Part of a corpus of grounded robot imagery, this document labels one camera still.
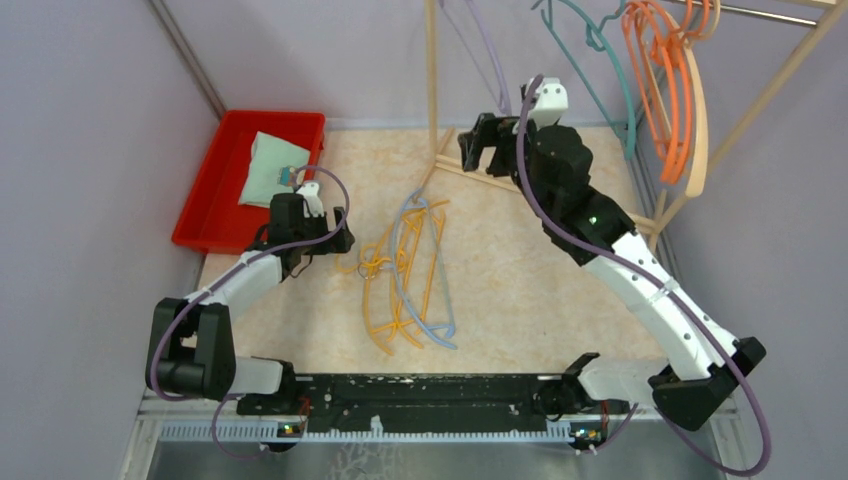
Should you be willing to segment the orange plastic hanger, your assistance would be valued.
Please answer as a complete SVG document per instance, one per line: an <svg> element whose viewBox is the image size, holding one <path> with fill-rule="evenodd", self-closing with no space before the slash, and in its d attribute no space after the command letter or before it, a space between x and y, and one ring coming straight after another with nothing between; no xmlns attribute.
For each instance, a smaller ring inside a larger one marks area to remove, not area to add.
<svg viewBox="0 0 848 480"><path fill-rule="evenodd" d="M707 156L708 125L694 47L713 36L721 3L684 5L678 21L658 1L628 1L621 29L652 145L662 161L660 180L674 185L688 173L702 189L705 169L695 163Z"/></svg>
<svg viewBox="0 0 848 480"><path fill-rule="evenodd" d="M658 157L663 161L664 171L671 162L665 152L666 134L663 115L671 113L671 101L668 99L666 85L664 48L657 45L658 41L664 39L663 11L666 10L657 1L627 1L621 17L621 30L626 41L653 146Z"/></svg>

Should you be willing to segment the teal plastic hanger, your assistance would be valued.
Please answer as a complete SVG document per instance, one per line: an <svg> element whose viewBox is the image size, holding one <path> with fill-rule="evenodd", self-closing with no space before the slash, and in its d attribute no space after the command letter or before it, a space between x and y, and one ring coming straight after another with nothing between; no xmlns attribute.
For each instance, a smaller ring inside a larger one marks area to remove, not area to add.
<svg viewBox="0 0 848 480"><path fill-rule="evenodd" d="M583 36L585 44L588 48L595 52L605 53L615 72L615 78L618 83L618 89L622 94L624 108L626 112L626 120L614 121L607 111L604 102L597 95L593 84L589 81L574 55L568 50L563 40L558 35L554 25L554 5L562 4L577 15L582 22ZM567 60L571 67L571 73L575 74L582 82L584 89L592 98L598 111L606 121L608 127L616 134L619 139L623 157L625 161L631 161L635 158L637 146L637 115L636 103L631 92L630 84L626 78L622 62L620 61L616 51L612 47L608 38L604 35L604 29L609 22L618 20L624 13L627 2L624 0L617 1L614 10L607 12L600 20L593 20L590 15L578 5L576 1L561 0L561 1L534 1L530 7L531 11L538 11L542 24L549 33L550 37L559 47L561 54Z"/></svg>

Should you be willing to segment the lilac plastic hanger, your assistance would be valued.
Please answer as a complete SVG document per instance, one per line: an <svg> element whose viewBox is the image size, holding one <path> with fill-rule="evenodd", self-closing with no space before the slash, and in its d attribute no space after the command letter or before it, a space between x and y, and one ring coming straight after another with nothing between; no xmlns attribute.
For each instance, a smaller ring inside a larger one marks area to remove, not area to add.
<svg viewBox="0 0 848 480"><path fill-rule="evenodd" d="M445 0L437 0L436 4L444 15L445 19L448 21L449 25L452 27L455 32L457 38L459 39L461 45L464 47L467 55L469 56L472 64L474 65L477 73L483 81L484 86L488 90L492 100L496 103L496 107L498 111L505 116L512 115L512 103L509 97L509 88L508 83L505 78L505 74L503 71L502 63L500 61L499 55L497 53L493 36L491 34L490 29L487 27L485 20L483 19L481 10L475 1L465 0L464 4L466 9L472 16L474 23L476 25L477 31L484 43L486 48L487 56L491 63L492 71L494 73L495 79L497 81L498 89L495 89L491 83L488 81L488 77L486 73L483 71L480 62L477 59L477 56L471 49L469 42L465 38L463 34L463 30L458 26L457 22L450 15L448 9L446 8Z"/></svg>

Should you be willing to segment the light blue plastic hanger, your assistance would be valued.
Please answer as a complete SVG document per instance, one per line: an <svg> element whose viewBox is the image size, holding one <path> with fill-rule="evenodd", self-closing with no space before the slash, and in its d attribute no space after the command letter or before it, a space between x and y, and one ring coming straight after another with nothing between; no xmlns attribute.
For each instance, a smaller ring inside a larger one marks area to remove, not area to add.
<svg viewBox="0 0 848 480"><path fill-rule="evenodd" d="M396 217L390 228L388 249L390 258L392 259L391 269L393 279L395 281L394 291L407 311L410 320L416 325L422 334L440 347L449 350L457 350L458 346L452 342L452 338L456 333L456 317L450 293L448 275L445 269L444 258L441 250L441 237L437 229L437 222L432 216L434 204L422 197L423 191L423 187L418 187L406 197L397 211ZM403 242L399 238L399 230L401 225L404 223L405 215L408 213L425 214L431 228L431 238L435 247L433 252L435 259L433 272L438 274L439 280L441 281L442 296L447 314L447 321L442 324L429 325L425 322L423 308L417 308L413 305L411 296L407 289L403 286L403 282L401 280L401 268L399 266L398 255Z"/></svg>

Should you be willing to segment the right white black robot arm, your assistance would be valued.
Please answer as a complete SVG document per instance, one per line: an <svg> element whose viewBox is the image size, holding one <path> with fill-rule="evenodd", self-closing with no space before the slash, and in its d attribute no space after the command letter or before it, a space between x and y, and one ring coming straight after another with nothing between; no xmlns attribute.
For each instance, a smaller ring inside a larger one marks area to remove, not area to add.
<svg viewBox="0 0 848 480"><path fill-rule="evenodd" d="M659 264L633 220L590 184L593 153L572 127L526 125L518 118L481 114L458 136L462 168L477 170L482 152L493 148L487 167L509 178L539 217L544 233L583 270L601 280L625 304L664 351L663 360L618 361L586 353L563 375L568 408L588 412L604 400L656 408L675 426L700 429L764 359L754 338L737 338L705 312Z"/></svg>

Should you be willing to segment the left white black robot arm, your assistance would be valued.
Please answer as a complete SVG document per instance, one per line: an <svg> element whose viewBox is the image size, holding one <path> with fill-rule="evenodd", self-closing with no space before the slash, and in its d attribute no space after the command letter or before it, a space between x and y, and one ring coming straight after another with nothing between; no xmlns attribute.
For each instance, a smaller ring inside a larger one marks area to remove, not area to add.
<svg viewBox="0 0 848 480"><path fill-rule="evenodd" d="M294 367L279 359L240 357L234 322L283 281L304 259L350 251L355 242L348 211L326 211L315 193L277 194L268 221L238 260L211 284L154 308L145 381L166 401L227 401L259 397L277 414L300 399Z"/></svg>

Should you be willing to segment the beige plastic hanger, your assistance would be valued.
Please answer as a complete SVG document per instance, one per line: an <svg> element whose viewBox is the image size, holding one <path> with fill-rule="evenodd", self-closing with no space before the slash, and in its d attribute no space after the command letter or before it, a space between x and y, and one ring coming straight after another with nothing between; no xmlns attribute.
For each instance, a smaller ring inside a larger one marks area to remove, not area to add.
<svg viewBox="0 0 848 480"><path fill-rule="evenodd" d="M671 165L661 179L671 184L684 180L682 196L686 200L703 193L709 156L707 102L694 46L713 36L720 22L721 6L720 1L703 1L700 6L687 1L681 21L662 12L664 39L657 45L664 48L671 101L671 113L663 115L664 146Z"/></svg>

